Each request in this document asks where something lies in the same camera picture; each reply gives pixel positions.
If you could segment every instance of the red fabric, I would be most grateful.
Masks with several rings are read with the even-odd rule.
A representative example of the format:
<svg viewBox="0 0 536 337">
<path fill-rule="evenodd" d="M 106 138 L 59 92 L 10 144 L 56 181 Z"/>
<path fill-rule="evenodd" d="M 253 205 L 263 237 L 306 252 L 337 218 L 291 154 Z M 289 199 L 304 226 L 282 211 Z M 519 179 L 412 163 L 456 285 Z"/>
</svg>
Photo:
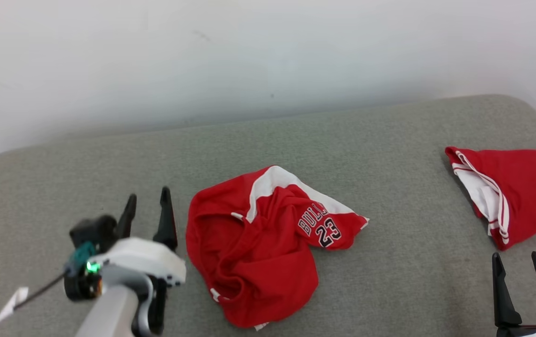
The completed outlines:
<svg viewBox="0 0 536 337">
<path fill-rule="evenodd" d="M 219 293 L 214 297 L 227 319 L 240 328 L 281 320 L 300 309 L 318 286 L 308 246 L 349 248 L 367 224 L 353 212 L 329 213 L 302 186 L 289 184 L 292 177 L 280 167 L 267 167 L 202 190 L 191 201 L 189 258 L 208 290 Z M 254 183 L 268 184 L 271 193 L 255 201 L 257 215 L 250 223 Z"/>
<path fill-rule="evenodd" d="M 491 230 L 497 247 L 504 251 L 536 234 L 536 150 L 473 151 L 448 147 L 445 153 L 452 164 L 463 163 L 457 151 L 499 186 L 509 204 L 509 242 L 503 242 L 500 228 Z"/>
</svg>

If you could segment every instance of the gray felt surface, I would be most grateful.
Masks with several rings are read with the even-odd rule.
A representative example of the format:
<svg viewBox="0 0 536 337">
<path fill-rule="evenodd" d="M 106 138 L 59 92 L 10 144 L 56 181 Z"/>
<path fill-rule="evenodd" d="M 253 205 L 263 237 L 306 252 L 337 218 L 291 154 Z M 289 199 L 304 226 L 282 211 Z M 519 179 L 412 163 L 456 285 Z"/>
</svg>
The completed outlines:
<svg viewBox="0 0 536 337">
<path fill-rule="evenodd" d="M 203 188 L 277 164 L 371 219 L 347 251 L 313 251 L 320 284 L 293 316 L 259 332 L 230 325 L 188 262 L 170 291 L 165 336 L 494 336 L 491 254 L 443 151 L 536 148 L 536 112 L 507 96 L 68 141 L 0 155 L 0 309 L 38 288 L 72 251 L 73 224 L 116 216 L 139 196 L 133 234 L 151 238 L 172 188 L 185 256 L 187 209 Z M 503 252 L 507 283 L 536 324 L 536 236 Z M 0 324 L 0 337 L 73 336 L 90 303 L 56 286 Z"/>
</svg>

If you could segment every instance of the black cable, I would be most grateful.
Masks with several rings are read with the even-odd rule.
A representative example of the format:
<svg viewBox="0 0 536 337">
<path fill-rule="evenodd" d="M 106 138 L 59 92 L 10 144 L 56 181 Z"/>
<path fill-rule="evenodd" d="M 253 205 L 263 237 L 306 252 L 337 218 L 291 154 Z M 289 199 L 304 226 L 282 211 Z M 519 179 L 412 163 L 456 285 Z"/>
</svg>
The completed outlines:
<svg viewBox="0 0 536 337">
<path fill-rule="evenodd" d="M 15 305 L 13 311 L 17 311 L 18 309 L 20 309 L 20 307 L 23 307 L 24 305 L 26 305 L 30 301 L 32 301 L 35 298 L 37 298 L 39 295 L 45 293 L 48 289 L 50 289 L 53 286 L 55 286 L 56 283 L 60 282 L 60 280 L 62 280 L 65 277 L 65 275 L 66 275 L 66 271 L 61 273 L 58 277 L 56 277 L 50 283 L 48 283 L 45 286 L 43 286 L 41 289 L 37 290 L 37 292 L 34 292 L 33 294 L 31 294 L 31 296 L 27 296 L 27 298 L 24 301 L 22 301 L 21 303 L 18 303 L 17 305 Z"/>
</svg>

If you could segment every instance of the glowing green light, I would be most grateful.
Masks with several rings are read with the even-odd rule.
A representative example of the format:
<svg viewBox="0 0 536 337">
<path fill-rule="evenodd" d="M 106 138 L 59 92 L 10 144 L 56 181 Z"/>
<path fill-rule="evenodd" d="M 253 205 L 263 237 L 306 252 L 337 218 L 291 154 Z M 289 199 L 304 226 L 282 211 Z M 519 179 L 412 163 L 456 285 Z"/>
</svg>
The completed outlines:
<svg viewBox="0 0 536 337">
<path fill-rule="evenodd" d="M 97 271 L 100 270 L 100 265 L 97 263 L 91 264 L 87 262 L 86 268 L 87 268 L 87 271 L 89 271 L 90 273 L 97 273 Z"/>
</svg>

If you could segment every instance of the folded red clothing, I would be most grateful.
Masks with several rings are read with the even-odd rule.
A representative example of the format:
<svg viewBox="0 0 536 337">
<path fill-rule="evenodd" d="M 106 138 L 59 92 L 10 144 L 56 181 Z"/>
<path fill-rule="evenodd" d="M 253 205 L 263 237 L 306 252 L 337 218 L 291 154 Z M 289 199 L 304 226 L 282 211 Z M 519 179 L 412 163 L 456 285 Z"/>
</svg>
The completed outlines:
<svg viewBox="0 0 536 337">
<path fill-rule="evenodd" d="M 261 327 L 296 312 L 318 286 L 308 245 L 349 248 L 367 222 L 271 166 L 195 195 L 187 253 L 226 318 Z"/>
<path fill-rule="evenodd" d="M 501 251 L 536 234 L 536 150 L 445 153 Z"/>
</svg>

